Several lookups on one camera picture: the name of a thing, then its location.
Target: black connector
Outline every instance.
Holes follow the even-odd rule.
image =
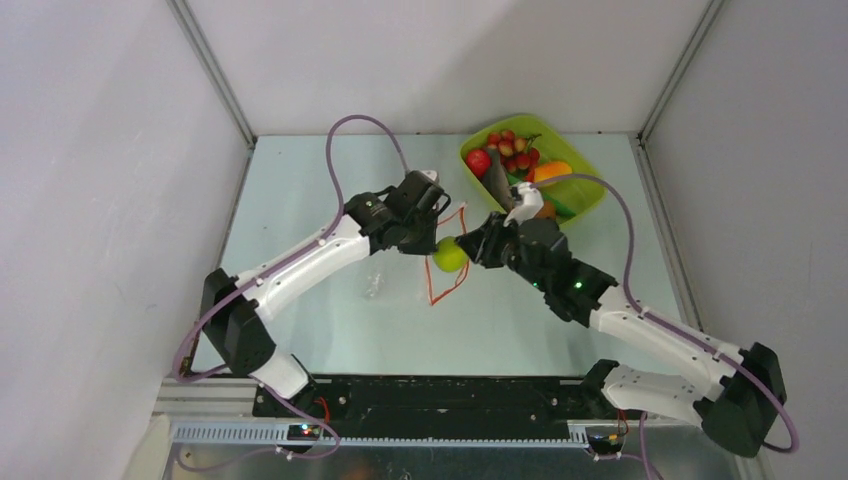
[[[235,291],[236,279],[219,268],[206,276],[201,309],[209,311]],[[219,310],[203,327],[209,342],[224,359],[233,375],[247,376],[274,355],[277,345],[256,314],[255,302],[239,295]]]
[[[768,347],[755,343],[749,351],[741,351],[742,366],[763,382],[780,400],[786,402],[786,387],[777,355]],[[740,457],[757,456],[766,435],[777,419],[777,409],[745,376],[737,372],[724,378],[724,391],[715,402],[695,402],[701,416],[701,428],[714,442]]]

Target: orange fruit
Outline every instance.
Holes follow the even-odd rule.
[[[568,175],[572,173],[574,170],[571,169],[571,165],[561,161],[561,160],[551,160],[548,163],[541,163],[536,170],[534,170],[533,182],[539,183],[543,182],[549,178],[557,177],[560,175]]]
[[[550,218],[551,220],[556,220],[556,207],[553,202],[550,200],[545,200],[545,203],[542,205],[542,208],[536,214],[534,218]]]

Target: red apple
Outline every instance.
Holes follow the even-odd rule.
[[[515,153],[512,142],[509,140],[501,140],[500,143],[498,143],[498,151],[505,157],[511,157],[512,154]]]
[[[515,173],[515,171],[518,170],[518,167],[515,165],[515,159],[514,158],[508,159],[504,163],[504,167],[506,168],[506,171],[509,172],[509,173]]]
[[[515,156],[515,166],[520,170],[527,170],[530,168],[530,155],[526,153],[519,153]]]
[[[475,177],[483,178],[483,174],[492,166],[492,158],[485,150],[478,148],[468,152],[468,156],[465,157],[465,164],[468,165]]]
[[[513,144],[516,152],[523,152],[527,149],[527,139],[524,137],[515,137]]]

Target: wire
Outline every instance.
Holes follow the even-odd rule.
[[[644,309],[636,300],[636,297],[633,295],[633,292],[630,287],[630,272],[633,268],[633,255],[636,246],[636,235],[635,230],[633,228],[633,216],[630,213],[630,209],[627,207],[627,203],[624,201],[624,198],[621,196],[618,190],[616,190],[615,187],[607,183],[606,180],[592,175],[587,175],[585,173],[570,173],[568,175],[559,175],[556,177],[551,177],[541,182],[534,183],[533,187],[540,188],[545,185],[567,179],[584,179],[597,183],[598,185],[601,185],[602,187],[606,188],[612,194],[612,196],[615,197],[615,199],[618,201],[618,204],[621,206],[621,209],[624,212],[624,219],[627,222],[627,233],[629,236],[627,242],[627,260],[624,264],[624,279],[622,281],[624,295],[627,297],[627,301],[630,302],[630,305],[633,307],[633,309],[636,310],[636,313],[642,314]],[[773,450],[775,452],[780,453],[794,453],[798,451],[798,448],[800,447],[800,439],[798,436],[798,429],[795,427],[795,423],[789,416],[789,412],[787,412],[786,409],[783,407],[783,404],[780,403],[780,400],[762,381],[760,381],[760,379],[758,379],[747,368],[743,367],[732,358],[728,357],[724,353],[719,352],[712,345],[702,341],[701,339],[690,334],[689,332],[686,332],[685,330],[681,329],[677,325],[674,325],[668,320],[660,318],[653,312],[644,312],[643,317],[653,322],[654,324],[659,325],[660,327],[674,333],[675,335],[689,341],[698,348],[703,349],[710,355],[713,355],[714,357],[723,361],[725,364],[730,365],[730,367],[736,370],[737,372],[741,373],[742,376],[744,376],[749,382],[751,382],[755,387],[757,387],[757,389],[759,389],[760,392],[762,392],[763,395],[768,399],[768,401],[774,406],[775,410],[777,410],[778,415],[780,415],[781,420],[783,420],[783,423],[786,425],[786,429],[789,431],[788,447],[778,447],[768,442],[763,443],[763,446],[765,446],[769,450]]]
[[[296,261],[297,259],[299,259],[303,255],[305,255],[306,253],[308,253],[311,250],[313,250],[314,248],[316,248],[319,245],[319,242],[321,240],[326,240],[326,238],[328,238],[330,235],[332,235],[333,230],[335,230],[336,227],[338,226],[339,222],[341,222],[342,216],[344,214],[344,196],[342,195],[342,188],[341,188],[341,185],[339,184],[339,179],[336,176],[336,170],[335,170],[335,168],[333,168],[332,146],[333,146],[333,136],[336,134],[336,131],[339,129],[339,127],[341,127],[342,125],[344,125],[345,123],[347,123],[351,120],[365,120],[365,121],[371,122],[371,123],[377,125],[378,127],[380,127],[386,133],[386,135],[389,137],[389,140],[391,140],[392,144],[394,145],[395,150],[397,151],[398,156],[400,157],[400,163],[403,166],[404,174],[409,172],[409,165],[406,162],[406,158],[403,155],[403,150],[400,147],[400,143],[398,143],[397,137],[395,137],[395,134],[392,133],[392,131],[389,129],[389,127],[384,125],[382,122],[380,122],[376,118],[370,117],[368,115],[359,115],[359,114],[348,115],[348,116],[340,119],[339,121],[337,121],[335,124],[333,124],[333,126],[330,127],[330,131],[327,132],[327,143],[324,147],[324,155],[326,156],[326,160],[327,160],[327,171],[330,174],[330,181],[332,181],[332,183],[333,183],[333,189],[336,192],[336,199],[338,201],[338,205],[337,205],[337,209],[336,209],[336,215],[333,218],[332,222],[330,222],[330,225],[319,235],[319,237],[316,240],[314,240],[314,241],[310,242],[309,244],[305,245],[304,247],[298,249],[297,251],[295,251],[291,255],[287,256],[286,258],[280,260],[279,262],[275,263],[274,265],[271,265],[270,268],[263,271],[262,273],[259,273],[255,277],[249,279],[243,285],[236,288],[232,293],[230,293],[229,295],[227,295],[226,297],[221,299],[218,303],[213,305],[212,308],[210,308],[208,311],[203,313],[203,315],[201,315],[200,319],[194,324],[194,326],[191,328],[191,330],[183,338],[183,341],[180,342],[180,346],[177,349],[177,353],[174,354],[174,359],[173,359],[173,362],[171,363],[171,376],[177,382],[179,382],[179,383],[196,382],[198,380],[211,377],[212,375],[215,375],[215,374],[225,370],[227,368],[227,366],[222,364],[222,365],[218,365],[217,367],[213,367],[213,368],[211,368],[211,369],[209,369],[205,372],[196,373],[196,374],[191,375],[191,376],[184,376],[181,372],[181,367],[182,367],[183,359],[187,357],[187,355],[188,355],[188,353],[191,349],[191,346],[194,342],[194,339],[200,334],[200,331],[203,329],[204,326],[206,326],[207,323],[209,323],[209,321],[212,319],[212,317],[215,316],[215,314],[217,314],[219,311],[221,311],[221,309],[223,309],[224,307],[229,305],[230,302],[235,300],[238,296],[242,295],[247,290],[253,288],[255,285],[257,285],[257,283],[259,281],[265,280],[268,277],[274,275],[276,272],[282,270],[286,266],[290,265],[292,262]],[[295,407],[294,405],[289,403],[286,399],[284,399],[273,388],[270,388],[269,386],[266,385],[265,389],[278,402],[283,404],[292,413],[294,413],[295,415],[298,415],[299,417],[301,417],[305,420],[308,420],[310,422],[314,422],[314,423],[318,424],[319,426],[321,426],[324,430],[326,430],[335,439],[335,445],[333,446],[333,448],[330,449],[328,452],[324,452],[324,453],[316,454],[316,455],[307,455],[307,454],[290,452],[290,451],[287,451],[287,450],[285,450],[285,449],[283,449],[282,447],[279,447],[279,446],[258,448],[256,450],[251,450],[247,453],[244,453],[244,454],[239,455],[237,457],[231,458],[231,459],[229,459],[229,460],[227,460],[223,463],[213,465],[211,467],[189,467],[188,465],[185,465],[185,463],[182,461],[182,458],[180,458],[178,456],[177,457],[177,464],[181,468],[183,468],[187,471],[190,471],[190,472],[208,472],[208,471],[224,468],[228,465],[231,465],[231,464],[238,462],[240,460],[243,460],[245,458],[249,458],[249,457],[252,457],[254,455],[259,455],[259,454],[262,454],[262,453],[286,452],[287,456],[289,456],[290,458],[318,459],[318,458],[324,458],[328,455],[331,455],[331,454],[335,453],[336,450],[338,450],[339,446],[341,445],[341,438],[339,437],[339,435],[336,433],[335,430],[333,430],[329,425],[327,425],[326,422],[322,422],[322,421],[320,421],[316,418],[313,418],[310,415],[306,414],[306,412],[299,410],[297,407]]]
[[[330,407],[327,405],[327,400],[324,397],[318,397],[314,403],[324,407],[324,423],[330,423]]]
[[[645,442],[646,418],[648,418],[648,412],[642,412],[642,415],[639,416],[639,450],[642,456],[642,465],[645,467],[645,476],[648,477],[648,480],[651,480],[654,476],[651,475],[651,462],[648,460],[648,444]]]
[[[627,412],[625,412],[624,410],[622,410],[620,408],[618,409],[618,420],[619,420],[619,422],[618,422],[618,434],[622,437],[625,437],[625,436],[627,436],[628,433],[630,433],[630,424],[627,423]],[[624,433],[621,433],[621,423],[622,422],[624,423],[624,427],[625,427]]]

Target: green plastic basket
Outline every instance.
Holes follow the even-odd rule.
[[[533,115],[516,115],[480,130],[466,140],[459,149],[459,163],[462,165],[462,169],[471,183],[480,192],[480,195],[486,199],[492,208],[501,212],[504,211],[494,197],[486,190],[486,187],[480,183],[480,180],[471,173],[464,159],[471,150],[486,147],[486,140],[489,133],[507,129],[512,130],[520,137],[541,135],[533,142],[533,146],[541,154],[539,164],[551,160],[563,160],[571,165],[574,173],[586,173],[600,177],[595,167],[542,119]],[[516,180],[515,178],[510,178],[510,183]],[[588,180],[574,178],[543,187],[542,195],[552,200],[557,207],[557,223],[559,223],[560,228],[563,228],[586,215],[601,203],[604,195],[606,195],[606,189]]]

